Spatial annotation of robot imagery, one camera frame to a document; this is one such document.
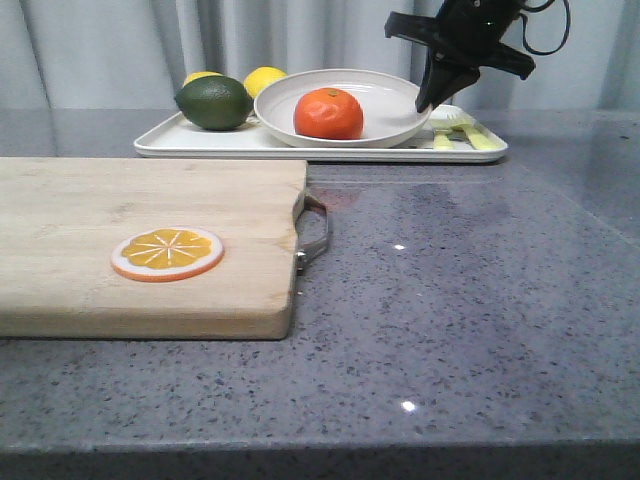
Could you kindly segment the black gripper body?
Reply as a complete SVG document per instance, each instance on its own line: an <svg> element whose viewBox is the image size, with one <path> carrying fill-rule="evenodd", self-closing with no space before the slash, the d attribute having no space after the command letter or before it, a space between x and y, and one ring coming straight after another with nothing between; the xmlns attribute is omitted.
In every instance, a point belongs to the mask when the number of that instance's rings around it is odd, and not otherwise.
<svg viewBox="0 0 640 480"><path fill-rule="evenodd" d="M392 12L385 36L427 48L424 76L433 72L470 72L490 67L526 79L534 60L502 42L521 7L507 0L450 0L433 17Z"/></svg>

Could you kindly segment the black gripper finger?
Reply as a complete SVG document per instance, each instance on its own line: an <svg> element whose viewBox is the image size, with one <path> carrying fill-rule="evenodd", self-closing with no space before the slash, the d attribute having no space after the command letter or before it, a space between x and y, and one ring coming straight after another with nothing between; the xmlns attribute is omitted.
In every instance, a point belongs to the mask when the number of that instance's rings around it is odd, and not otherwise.
<svg viewBox="0 0 640 480"><path fill-rule="evenodd" d="M480 78L480 70L467 67L436 62L432 71L432 105L438 106L450 99L459 91L473 85Z"/></svg>
<svg viewBox="0 0 640 480"><path fill-rule="evenodd" d="M420 89L415 100L415 107L418 113L423 113L427 109L434 109L448 100L450 92L453 70L450 65L439 60L433 49L428 50L425 61L425 69Z"/></svg>

